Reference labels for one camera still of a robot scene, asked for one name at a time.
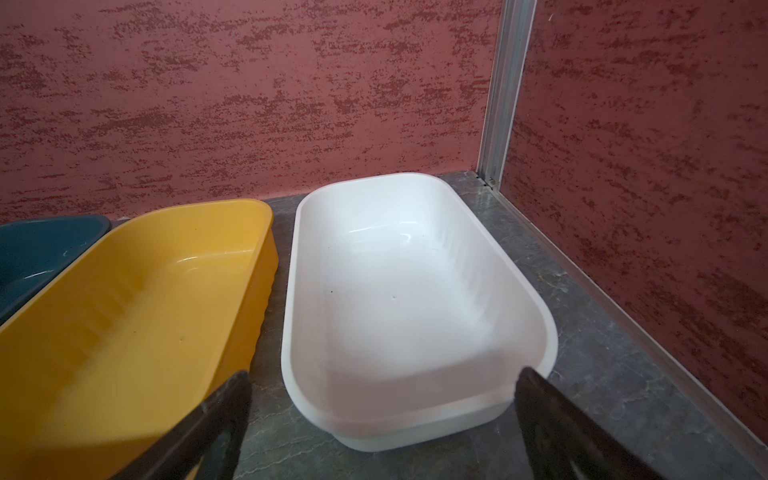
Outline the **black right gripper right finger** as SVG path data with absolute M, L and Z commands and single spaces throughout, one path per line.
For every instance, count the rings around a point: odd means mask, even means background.
M 536 479 L 661 479 L 531 367 L 520 372 L 515 412 Z

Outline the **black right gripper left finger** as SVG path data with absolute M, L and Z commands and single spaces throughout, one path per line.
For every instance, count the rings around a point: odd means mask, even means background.
M 248 427 L 252 387 L 238 371 L 115 479 L 231 479 Z

